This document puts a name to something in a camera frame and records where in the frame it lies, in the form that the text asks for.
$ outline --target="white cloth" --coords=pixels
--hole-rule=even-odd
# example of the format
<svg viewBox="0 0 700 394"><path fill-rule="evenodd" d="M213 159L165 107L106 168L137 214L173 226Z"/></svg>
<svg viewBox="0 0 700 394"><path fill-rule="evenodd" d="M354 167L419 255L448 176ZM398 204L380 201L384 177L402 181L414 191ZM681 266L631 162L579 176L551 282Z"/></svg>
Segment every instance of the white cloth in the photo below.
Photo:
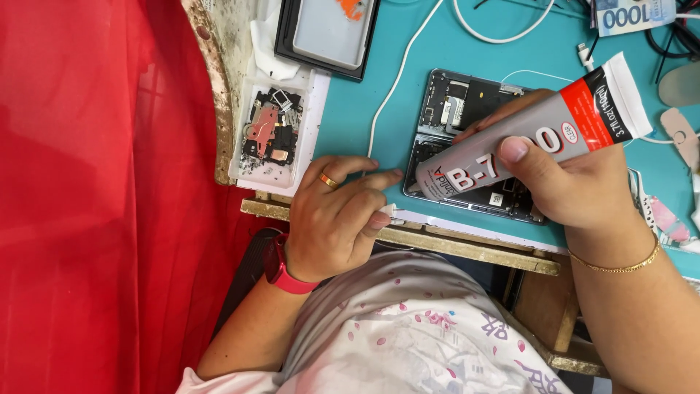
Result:
<svg viewBox="0 0 700 394"><path fill-rule="evenodd" d="M274 39L277 35L280 4L265 21L251 21L251 38L255 65L275 81L294 78L299 69L299 63L274 56Z"/></svg>
<svg viewBox="0 0 700 394"><path fill-rule="evenodd" d="M293 338L281 372L203 382L187 368L177 393L571 393L484 290L434 254L376 254L334 278Z"/></svg>

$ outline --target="orange object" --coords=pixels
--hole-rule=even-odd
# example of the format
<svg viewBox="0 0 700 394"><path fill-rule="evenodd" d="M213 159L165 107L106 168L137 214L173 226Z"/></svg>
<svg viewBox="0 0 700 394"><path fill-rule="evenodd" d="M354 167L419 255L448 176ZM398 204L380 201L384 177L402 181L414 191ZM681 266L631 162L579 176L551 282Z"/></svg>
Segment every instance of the orange object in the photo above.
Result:
<svg viewBox="0 0 700 394"><path fill-rule="evenodd" d="M362 11L358 10L358 5L362 5L361 1L358 0L336 0L338 3L340 3L340 6L343 8L343 11L345 12L345 16L348 17L348 19L352 20L360 20L362 17Z"/></svg>

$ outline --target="teal mat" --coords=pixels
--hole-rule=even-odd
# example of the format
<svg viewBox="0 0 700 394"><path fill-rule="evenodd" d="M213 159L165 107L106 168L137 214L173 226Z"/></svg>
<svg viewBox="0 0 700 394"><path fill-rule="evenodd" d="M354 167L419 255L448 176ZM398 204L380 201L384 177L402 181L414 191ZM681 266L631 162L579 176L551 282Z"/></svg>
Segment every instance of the teal mat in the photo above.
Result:
<svg viewBox="0 0 700 394"><path fill-rule="evenodd" d="M521 1L529 6L514 4ZM476 0L462 0L460 5L463 17L476 31L502 38L518 34L530 26L541 13L540 9L533 7L538 2L489 0L477 10L473 10ZM595 33L588 28L586 17L572 16L580 12L580 9L573 7L575 1L561 3L568 7L564 11L568 15L554 9L540 26L524 38L493 45L471 37L456 19L452 2L445 0L414 42L401 82L377 121L372 157L379 160L381 169L405 170L426 80L434 68L496 81L520 69L567 79L580 78L585 69L580 64L575 47L582 42L590 45ZM335 76L331 81L315 157L367 153L372 117L391 88L406 44L434 5L435 2L429 0L382 1L364 81L356 83ZM697 25L700 31L700 22L690 21L689 25ZM658 29L656 32L659 42L665 42L666 31ZM659 101L654 84L660 56L647 45L641 32L624 34L599 41L594 52L596 65L621 50L637 81L647 114L652 124L660 128L659 115L667 109ZM685 63L686 60L667 60L664 70ZM529 88L553 90L567 84L532 73L518 73L506 81ZM696 129L700 127L700 106L685 107L681 112ZM663 132L658 134L659 139L664 139ZM690 221L694 204L689 171L675 148L635 141L625 151L629 166L642 172L646 192L658 196L684 219L693 235L698 236L697 229ZM385 193L388 201L396 203L399 208L536 242L560 247L566 245L563 229L558 224L535 226L408 198L401 192L401 185L387 189ZM676 250L670 250L669 254L684 276L700 278L700 256Z"/></svg>

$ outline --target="glue tube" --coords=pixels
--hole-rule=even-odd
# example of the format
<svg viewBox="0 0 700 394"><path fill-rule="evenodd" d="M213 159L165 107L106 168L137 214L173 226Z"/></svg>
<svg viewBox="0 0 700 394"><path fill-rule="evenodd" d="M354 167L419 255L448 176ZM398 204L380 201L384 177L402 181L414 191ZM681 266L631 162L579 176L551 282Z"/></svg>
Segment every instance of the glue tube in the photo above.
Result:
<svg viewBox="0 0 700 394"><path fill-rule="evenodd" d="M527 137L559 162L651 130L620 52L551 97L419 163L408 191L438 201L512 177L495 155L506 137Z"/></svg>

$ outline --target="left hand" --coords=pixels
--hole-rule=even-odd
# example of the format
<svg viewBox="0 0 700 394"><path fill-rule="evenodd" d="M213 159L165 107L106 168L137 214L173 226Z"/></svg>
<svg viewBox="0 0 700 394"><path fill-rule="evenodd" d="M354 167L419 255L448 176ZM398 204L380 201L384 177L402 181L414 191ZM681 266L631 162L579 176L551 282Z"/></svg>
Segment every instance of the left hand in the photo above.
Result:
<svg viewBox="0 0 700 394"><path fill-rule="evenodd" d="M324 156L309 165L289 212L285 245L288 272L315 283L364 264L379 230L391 218L377 212L386 205L381 192L403 178L401 170L369 174L333 190L321 173L341 184L348 174L374 171L379 163L364 156Z"/></svg>

